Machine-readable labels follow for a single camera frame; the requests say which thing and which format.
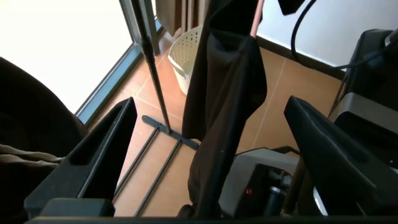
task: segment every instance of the wire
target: wire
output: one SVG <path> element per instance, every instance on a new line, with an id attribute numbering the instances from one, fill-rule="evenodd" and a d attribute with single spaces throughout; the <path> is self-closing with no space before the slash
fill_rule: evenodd
<path id="1" fill-rule="evenodd" d="M 308 67 L 308 68 L 312 68 L 312 69 L 318 70 L 318 71 L 320 71 L 320 72 L 323 72 L 323 71 L 325 71 L 325 70 L 332 70 L 332 71 L 335 71 L 335 70 L 341 70 L 341 69 L 343 69 L 343 68 L 353 68 L 353 67 L 357 67 L 358 65 L 362 65 L 362 64 L 368 63 L 369 61 L 371 61 L 371 60 L 377 58 L 378 56 L 380 56 L 380 55 L 386 53 L 389 49 L 391 49 L 393 46 L 395 46 L 395 45 L 398 43 L 397 41 L 394 42 L 394 43 L 391 43 L 391 44 L 389 44 L 387 47 L 384 47 L 384 48 L 381 49 L 380 51 L 378 51 L 378 52 L 376 52 L 375 54 L 373 54 L 371 57 L 368 57 L 367 59 L 362 60 L 362 61 L 359 61 L 359 62 L 349 63 L 349 64 L 347 64 L 347 65 L 340 65 L 340 66 L 335 66 L 335 67 L 330 67 L 330 68 L 316 68 L 316 67 L 313 67 L 313 66 L 310 66 L 310 65 L 307 65 L 307 64 L 303 63 L 303 62 L 300 60 L 300 57 L 299 57 L 299 55 L 298 55 L 298 53 L 297 53 L 297 51 L 296 51 L 296 43 L 295 43 L 295 42 L 296 42 L 296 35 L 297 35 L 297 31 L 299 30 L 300 24 L 301 24 L 301 22 L 303 21 L 305 15 L 307 14 L 307 12 L 310 10 L 310 8 L 314 5 L 314 3 L 315 3 L 316 1 L 317 1 L 317 0 L 311 0 L 311 1 L 307 4 L 307 6 L 305 7 L 305 9 L 304 9 L 303 12 L 301 13 L 301 15 L 298 17 L 297 22 L 296 22 L 296 24 L 294 25 L 293 32 L 292 32 L 292 40 L 291 40 L 291 43 L 290 43 L 290 47 L 291 47 L 291 49 L 292 49 L 293 58 L 294 58 L 298 63 L 300 63 L 301 65 L 306 66 L 306 67 Z"/>

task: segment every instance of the tiled floor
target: tiled floor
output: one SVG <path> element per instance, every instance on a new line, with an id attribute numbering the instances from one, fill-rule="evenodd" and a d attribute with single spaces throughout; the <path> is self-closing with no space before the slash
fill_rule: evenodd
<path id="1" fill-rule="evenodd" d="M 156 58 L 167 111 L 172 128 L 181 131 L 185 95 L 180 91 L 172 66 L 167 58 L 167 49 L 173 37 L 165 34 L 160 42 L 162 55 Z M 242 133 L 238 151 L 256 147 L 297 148 L 284 118 L 283 110 L 290 95 L 307 100 L 323 114 L 327 114 L 340 84 L 339 80 L 261 49 L 266 68 L 268 94 L 264 104 L 248 119 Z M 104 116 L 117 102 L 132 96 L 139 119 L 132 135 L 129 151 L 121 177 L 145 143 L 152 128 L 141 121 L 146 114 L 163 122 L 154 86 L 145 62 L 133 71 L 122 88 L 103 111 Z M 135 173 L 114 202 L 116 216 L 133 216 L 141 200 L 162 167 L 175 140 L 160 133 L 151 144 Z M 151 198 L 144 216 L 176 216 L 182 205 L 189 203 L 187 179 L 194 151 L 182 146 L 170 165 L 165 177 Z"/>

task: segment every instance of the clothes rack base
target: clothes rack base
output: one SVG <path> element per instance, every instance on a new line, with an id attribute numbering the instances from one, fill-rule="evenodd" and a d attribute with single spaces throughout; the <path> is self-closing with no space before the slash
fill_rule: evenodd
<path id="1" fill-rule="evenodd" d="M 134 15 L 137 21 L 137 26 L 138 26 L 138 30 L 139 30 L 139 35 L 141 37 L 141 50 L 142 53 L 145 57 L 145 60 L 149 66 L 149 71 L 150 71 L 150 76 L 152 78 L 152 81 L 154 82 L 154 86 L 155 86 L 155 91 L 156 91 L 156 95 L 157 95 L 157 99 L 159 101 L 160 104 L 160 108 L 162 110 L 162 115 L 165 121 L 165 125 L 163 125 L 162 123 L 144 115 L 142 116 L 142 120 L 143 122 L 145 122 L 146 124 L 151 125 L 152 127 L 154 127 L 153 132 L 150 134 L 149 138 L 147 139 L 147 141 L 145 142 L 145 144 L 143 145 L 143 147 L 141 148 L 141 150 L 139 151 L 137 157 L 135 158 L 135 160 L 132 162 L 132 164 L 130 165 L 129 169 L 127 170 L 126 174 L 124 175 L 124 177 L 122 178 L 122 180 L 120 181 L 120 183 L 118 184 L 118 186 L 116 187 L 116 191 L 115 191 L 115 195 L 114 197 L 116 198 L 120 191 L 122 190 L 124 184 L 128 181 L 128 179 L 130 178 L 131 174 L 135 171 L 135 168 L 137 167 L 137 165 L 139 164 L 139 162 L 141 161 L 141 158 L 144 156 L 144 154 L 146 153 L 147 149 L 149 148 L 151 142 L 155 139 L 157 133 L 162 132 L 174 139 L 177 140 L 177 142 L 175 143 L 171 153 L 169 154 L 168 158 L 166 159 L 165 163 L 163 164 L 162 168 L 160 169 L 159 173 L 157 174 L 155 180 L 153 181 L 151 187 L 149 188 L 149 190 L 147 191 L 144 199 L 142 200 L 139 208 L 137 209 L 136 213 L 134 214 L 135 217 L 138 217 L 142 214 L 142 212 L 144 211 L 148 201 L 150 200 L 154 190 L 156 189 L 158 183 L 162 180 L 162 177 L 165 173 L 165 171 L 167 170 L 169 164 L 171 163 L 172 159 L 174 158 L 174 155 L 176 155 L 176 153 L 178 152 L 181 144 L 184 144 L 186 146 L 189 146 L 190 148 L 196 150 L 198 149 L 199 145 L 187 138 L 182 137 L 182 135 L 174 130 L 171 129 L 170 127 L 170 121 L 169 121 L 169 117 L 167 115 L 167 109 L 166 109 L 166 105 L 165 105 L 165 101 L 163 98 L 163 94 L 162 94 L 162 88 L 160 85 L 160 80 L 159 80 L 159 75 L 157 73 L 157 69 L 156 69 L 156 63 L 155 63 L 155 56 L 154 56 L 154 51 L 153 51 L 153 46 L 152 46 L 152 42 L 150 41 L 149 36 L 147 35 L 146 32 L 146 27 L 145 27 L 145 23 L 144 23 L 144 19 L 142 16 L 142 12 L 141 12 L 141 8 L 139 5 L 139 1 L 135 1 L 132 0 L 131 1 L 132 4 L 132 9 L 134 11 Z"/>

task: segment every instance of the white laundry basket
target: white laundry basket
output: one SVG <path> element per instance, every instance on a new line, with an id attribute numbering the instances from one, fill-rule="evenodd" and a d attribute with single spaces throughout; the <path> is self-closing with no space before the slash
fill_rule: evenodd
<path id="1" fill-rule="evenodd" d="M 201 30 L 202 26 L 198 26 L 182 34 L 173 43 L 169 51 L 169 60 L 173 65 L 178 84 L 184 94 L 187 94 L 191 81 Z"/>

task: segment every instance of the dark garment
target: dark garment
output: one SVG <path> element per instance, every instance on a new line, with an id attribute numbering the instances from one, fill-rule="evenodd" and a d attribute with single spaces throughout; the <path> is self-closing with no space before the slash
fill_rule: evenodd
<path id="1" fill-rule="evenodd" d="M 87 132 L 47 87 L 0 58 L 0 144 L 64 157 Z M 9 162 L 9 158 L 10 155 L 6 157 L 8 162 L 0 162 L 0 223 L 22 223 L 26 219 L 25 198 L 53 167 Z"/>
<path id="2" fill-rule="evenodd" d="M 246 120 L 266 99 L 266 74 L 249 36 L 257 0 L 210 2 L 183 117 L 201 144 L 188 188 L 197 218 L 216 217 L 218 198 Z"/>

